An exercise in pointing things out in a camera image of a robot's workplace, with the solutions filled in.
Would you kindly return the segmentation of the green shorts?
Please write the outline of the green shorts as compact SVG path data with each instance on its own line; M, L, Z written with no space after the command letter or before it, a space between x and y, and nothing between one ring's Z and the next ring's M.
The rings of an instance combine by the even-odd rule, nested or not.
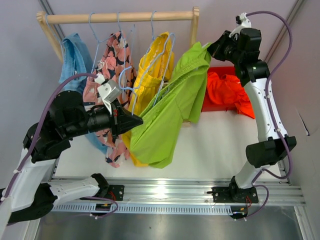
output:
M209 43L196 42L182 55L169 84L140 114L143 124L124 136L136 167L163 169L168 166L183 122L199 121L211 62L209 46Z

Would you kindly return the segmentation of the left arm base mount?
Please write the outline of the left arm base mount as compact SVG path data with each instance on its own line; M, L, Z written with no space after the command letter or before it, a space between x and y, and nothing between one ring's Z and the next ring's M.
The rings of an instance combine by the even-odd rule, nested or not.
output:
M114 201L123 201L125 193L125 186L119 184L109 185L108 189L99 190L95 195L99 198L111 199Z

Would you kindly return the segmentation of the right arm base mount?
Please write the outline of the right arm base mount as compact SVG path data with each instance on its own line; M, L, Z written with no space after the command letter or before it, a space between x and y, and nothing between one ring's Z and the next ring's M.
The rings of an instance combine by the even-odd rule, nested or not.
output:
M215 186L206 193L212 195L214 203L257 204L259 202L257 190L254 187L242 189L230 186Z

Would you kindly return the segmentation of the orange shorts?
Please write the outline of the orange shorts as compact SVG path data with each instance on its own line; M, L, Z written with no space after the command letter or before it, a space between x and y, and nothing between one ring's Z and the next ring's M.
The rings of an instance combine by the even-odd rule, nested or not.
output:
M215 106L233 106L238 114L255 119L251 101L235 75L221 77L216 72L207 74L206 87L209 101Z

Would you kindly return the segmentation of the blue hanger of green shorts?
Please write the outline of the blue hanger of green shorts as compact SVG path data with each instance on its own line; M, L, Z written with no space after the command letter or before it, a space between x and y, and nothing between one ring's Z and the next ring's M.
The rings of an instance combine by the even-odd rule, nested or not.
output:
M165 41L164 43L164 48L163 48L163 52L167 49L167 45L168 45L168 41L171 42L170 44L170 48L168 50L168 57L167 57L167 60L165 61L165 68L163 70L163 74L162 74L162 78L161 78L161 82L160 82L160 85L159 85L159 88L157 90L157 93L155 95L155 100L152 104L152 106L154 107L158 101L158 97L159 97L159 94L160 94L160 91L162 90L163 86L164 86L164 83L165 83L165 79L169 80L170 78L169 77L166 77L166 74L167 74L167 71L169 69L169 66L170 66L170 63L171 63L171 56L172 56L172 52L173 52L173 48L174 48L174 45L175 45L175 41L176 41L176 36L173 32L170 32L168 37L167 37L167 40Z

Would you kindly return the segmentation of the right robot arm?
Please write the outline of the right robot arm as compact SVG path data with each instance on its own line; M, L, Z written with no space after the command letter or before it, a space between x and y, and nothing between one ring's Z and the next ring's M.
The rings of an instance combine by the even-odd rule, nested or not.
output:
M288 158L296 146L294 136L289 136L282 124L273 97L270 71L266 62L259 59L261 32L245 27L235 32L226 30L207 51L219 61L229 61L249 97L255 115L258 142L245 149L247 161L240 172L233 176L228 187L213 187L215 202L242 203L253 197L257 203L255 181L278 161Z

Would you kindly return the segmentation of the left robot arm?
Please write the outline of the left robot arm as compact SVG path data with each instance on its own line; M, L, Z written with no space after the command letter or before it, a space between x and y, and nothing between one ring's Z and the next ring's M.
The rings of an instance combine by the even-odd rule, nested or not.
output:
M110 185L100 173L61 185L47 183L44 177L62 152L70 148L73 138L107 129L112 138L117 138L142 123L117 100L111 103L111 109L98 105L86 110L79 92L60 92L24 137L17 176L0 191L0 224L36 220L57 205L76 199L112 200Z

